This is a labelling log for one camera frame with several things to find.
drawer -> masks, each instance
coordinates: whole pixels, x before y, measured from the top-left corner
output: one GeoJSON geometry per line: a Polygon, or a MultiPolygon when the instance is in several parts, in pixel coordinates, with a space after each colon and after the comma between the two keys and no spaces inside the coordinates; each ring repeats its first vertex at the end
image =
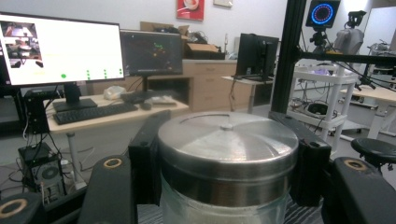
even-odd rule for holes
{"type": "Polygon", "coordinates": [[[195,75],[210,75],[219,74],[226,76],[232,76],[235,74],[236,64],[233,63],[196,63],[195,64],[195,75]]]}
{"type": "Polygon", "coordinates": [[[231,88],[231,81],[221,78],[221,76],[196,76],[194,78],[194,92],[206,91],[228,91],[231,88]]]}
{"type": "MultiPolygon", "coordinates": [[[[248,105],[249,94],[246,94],[245,91],[237,91],[235,90],[235,101],[233,102],[234,108],[243,107],[248,105]]],[[[192,96],[193,104],[192,111],[208,111],[208,110],[216,110],[216,109],[224,109],[230,110],[230,100],[228,92],[208,92],[201,94],[194,94],[192,96]]]]}
{"type": "Polygon", "coordinates": [[[226,92],[219,92],[218,94],[213,92],[194,94],[192,101],[192,111],[194,112],[214,110],[220,107],[229,107],[230,105],[228,93],[226,92]]]}

stainless steel container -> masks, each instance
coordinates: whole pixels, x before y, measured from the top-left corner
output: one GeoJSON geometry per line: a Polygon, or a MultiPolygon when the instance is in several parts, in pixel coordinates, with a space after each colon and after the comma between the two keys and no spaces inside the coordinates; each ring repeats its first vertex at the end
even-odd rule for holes
{"type": "Polygon", "coordinates": [[[190,114],[159,130],[164,223],[283,223],[297,136],[234,112],[190,114]]]}

metal lid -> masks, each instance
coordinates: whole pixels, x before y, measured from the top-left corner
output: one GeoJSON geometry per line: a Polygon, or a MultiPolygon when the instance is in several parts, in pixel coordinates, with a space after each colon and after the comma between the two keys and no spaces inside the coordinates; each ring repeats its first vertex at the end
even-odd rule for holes
{"type": "Polygon", "coordinates": [[[159,130],[163,177],[202,203],[250,206],[289,191],[298,139],[280,123],[233,112],[190,114],[159,130]]]}

ring light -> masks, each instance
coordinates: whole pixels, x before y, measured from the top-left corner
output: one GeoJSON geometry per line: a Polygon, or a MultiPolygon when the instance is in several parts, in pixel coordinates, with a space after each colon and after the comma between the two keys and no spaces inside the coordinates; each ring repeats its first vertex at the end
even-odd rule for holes
{"type": "Polygon", "coordinates": [[[333,9],[329,4],[320,4],[312,10],[312,21],[318,25],[324,24],[332,19],[333,9]]]}
{"type": "Polygon", "coordinates": [[[332,28],[340,0],[312,0],[305,26],[332,28]]]}

speaker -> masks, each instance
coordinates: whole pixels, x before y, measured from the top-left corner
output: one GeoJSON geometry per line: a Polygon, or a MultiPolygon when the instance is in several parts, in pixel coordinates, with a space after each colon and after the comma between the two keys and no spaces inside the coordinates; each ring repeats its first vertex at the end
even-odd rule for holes
{"type": "Polygon", "coordinates": [[[324,119],[328,106],[322,103],[311,103],[305,107],[305,114],[317,119],[324,119]]]}

